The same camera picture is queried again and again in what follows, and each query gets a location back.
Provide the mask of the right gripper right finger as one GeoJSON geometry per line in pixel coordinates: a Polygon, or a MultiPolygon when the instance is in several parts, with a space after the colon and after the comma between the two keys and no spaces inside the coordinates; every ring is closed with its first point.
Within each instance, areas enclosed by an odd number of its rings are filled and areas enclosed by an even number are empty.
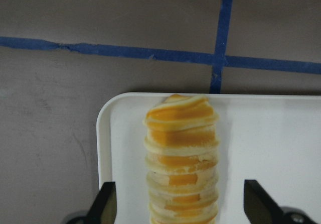
{"type": "Polygon", "coordinates": [[[244,180],[244,212],[250,223],[308,223],[307,214],[280,207],[257,180],[244,180]]]}

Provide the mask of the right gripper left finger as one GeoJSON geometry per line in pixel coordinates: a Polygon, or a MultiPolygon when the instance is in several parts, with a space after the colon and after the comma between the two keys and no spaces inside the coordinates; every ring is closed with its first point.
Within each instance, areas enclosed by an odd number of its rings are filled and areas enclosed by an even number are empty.
{"type": "Polygon", "coordinates": [[[117,215],[116,183],[104,182],[90,207],[85,223],[115,223],[117,215]]]}

